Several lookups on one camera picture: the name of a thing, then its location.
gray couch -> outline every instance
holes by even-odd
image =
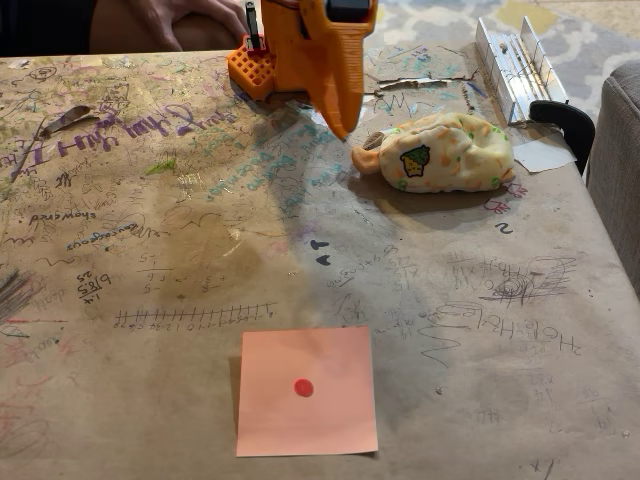
[[[640,60],[604,83],[587,188],[640,297]]]

person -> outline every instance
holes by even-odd
[[[0,56],[236,48],[239,0],[0,0]]]

patterned rug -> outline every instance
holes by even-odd
[[[640,58],[640,41],[552,8],[511,0],[379,0],[376,30],[365,46],[462,46],[474,41],[479,17],[491,31],[518,33],[523,15],[529,16],[571,104],[595,119],[604,80],[626,61]]]

orange plastic grid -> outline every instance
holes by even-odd
[[[247,47],[227,55],[229,74],[254,100],[264,100],[273,90],[276,57],[270,52],[247,53]]]

pink sticky note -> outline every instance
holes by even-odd
[[[238,457],[376,450],[368,327],[243,334]]]

